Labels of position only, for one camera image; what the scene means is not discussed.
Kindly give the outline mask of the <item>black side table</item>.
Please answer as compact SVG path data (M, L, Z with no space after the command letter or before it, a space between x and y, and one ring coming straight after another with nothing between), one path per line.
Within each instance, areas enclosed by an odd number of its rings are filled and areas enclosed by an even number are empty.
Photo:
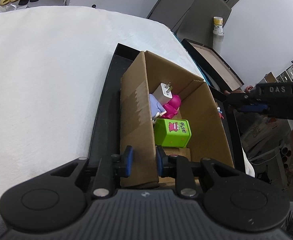
M206 81L215 89L231 92L240 89L244 82L229 64L212 48L184 38L181 42Z

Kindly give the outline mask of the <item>black shallow tray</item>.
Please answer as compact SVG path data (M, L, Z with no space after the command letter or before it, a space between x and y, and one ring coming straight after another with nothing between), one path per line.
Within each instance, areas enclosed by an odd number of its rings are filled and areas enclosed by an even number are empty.
M117 44L112 56L99 101L89 147L88 168L98 167L104 155L120 153L120 89L121 77L140 52L124 44ZM226 103L226 96L209 86L211 94L224 112L223 126L235 168L245 172L245 160L233 110Z

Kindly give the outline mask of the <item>purple block figure toy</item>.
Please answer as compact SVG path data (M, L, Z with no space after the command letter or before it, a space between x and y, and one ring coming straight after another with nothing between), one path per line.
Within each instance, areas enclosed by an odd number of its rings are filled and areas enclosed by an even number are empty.
M149 102L150 102L152 123L154 124L158 118L165 115L166 110L152 94L149 94Z

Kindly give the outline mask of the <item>grey upright panel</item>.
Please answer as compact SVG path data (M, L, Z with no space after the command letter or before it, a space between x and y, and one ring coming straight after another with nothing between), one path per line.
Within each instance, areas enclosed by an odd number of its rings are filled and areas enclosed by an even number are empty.
M148 19L166 25L179 40L213 46L213 18L228 20L231 8L223 0L158 0Z

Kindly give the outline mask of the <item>grey drawer organizer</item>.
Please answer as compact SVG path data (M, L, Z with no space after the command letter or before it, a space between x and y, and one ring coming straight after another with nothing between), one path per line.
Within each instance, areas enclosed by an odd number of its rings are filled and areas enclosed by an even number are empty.
M293 82L293 61L292 64L278 76L274 76L272 72L266 74L261 83L291 83Z

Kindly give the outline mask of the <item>magenta bear toy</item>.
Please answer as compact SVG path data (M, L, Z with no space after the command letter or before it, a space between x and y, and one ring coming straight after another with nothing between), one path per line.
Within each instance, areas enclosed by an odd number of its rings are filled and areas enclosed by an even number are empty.
M181 102L181 98L178 95L173 94L172 98L167 103L161 105L165 110L165 113L161 114L160 118L172 119L175 117L178 114Z

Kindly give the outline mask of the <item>white USB wall charger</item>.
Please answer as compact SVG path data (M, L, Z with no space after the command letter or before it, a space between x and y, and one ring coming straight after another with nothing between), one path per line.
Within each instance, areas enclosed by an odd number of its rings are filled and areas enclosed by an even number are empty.
M160 85L153 92L155 99L161 104L165 105L172 99L172 86L171 83L160 83Z

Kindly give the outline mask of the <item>green cube toy box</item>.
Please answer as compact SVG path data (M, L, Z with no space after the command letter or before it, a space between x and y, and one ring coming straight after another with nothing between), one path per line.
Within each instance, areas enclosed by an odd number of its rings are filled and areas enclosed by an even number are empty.
M158 119L153 130L155 144L162 147L186 148L191 139L188 120Z

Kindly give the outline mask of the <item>brown cardboard box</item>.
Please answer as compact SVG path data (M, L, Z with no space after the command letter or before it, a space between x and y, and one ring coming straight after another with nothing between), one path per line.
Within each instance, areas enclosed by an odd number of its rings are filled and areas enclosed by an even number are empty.
M160 84L172 85L182 100L173 118L151 116L149 96ZM234 165L222 120L201 77L149 51L141 51L121 78L121 150L134 149L129 178L122 187L158 185L156 146L166 152L186 148L191 161L204 157Z

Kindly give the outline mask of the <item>yellow capped spray bottle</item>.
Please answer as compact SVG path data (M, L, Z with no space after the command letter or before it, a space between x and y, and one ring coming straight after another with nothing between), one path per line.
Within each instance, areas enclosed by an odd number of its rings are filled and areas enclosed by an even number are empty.
M224 39L223 18L213 17L213 49L219 54Z

